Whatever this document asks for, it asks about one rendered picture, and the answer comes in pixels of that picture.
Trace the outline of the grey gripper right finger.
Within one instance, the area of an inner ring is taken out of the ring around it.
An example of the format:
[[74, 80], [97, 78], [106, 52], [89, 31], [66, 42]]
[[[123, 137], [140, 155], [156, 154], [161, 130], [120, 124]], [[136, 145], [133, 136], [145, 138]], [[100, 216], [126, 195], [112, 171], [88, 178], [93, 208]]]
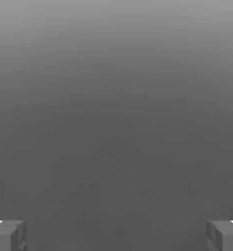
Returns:
[[207, 221], [209, 251], [233, 251], [233, 220]]

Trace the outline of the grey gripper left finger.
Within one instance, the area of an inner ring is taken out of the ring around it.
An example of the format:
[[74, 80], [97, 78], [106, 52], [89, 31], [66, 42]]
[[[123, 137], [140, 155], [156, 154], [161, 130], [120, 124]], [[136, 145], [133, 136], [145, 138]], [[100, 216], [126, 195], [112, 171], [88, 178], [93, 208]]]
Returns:
[[0, 251], [28, 251], [26, 221], [0, 220]]

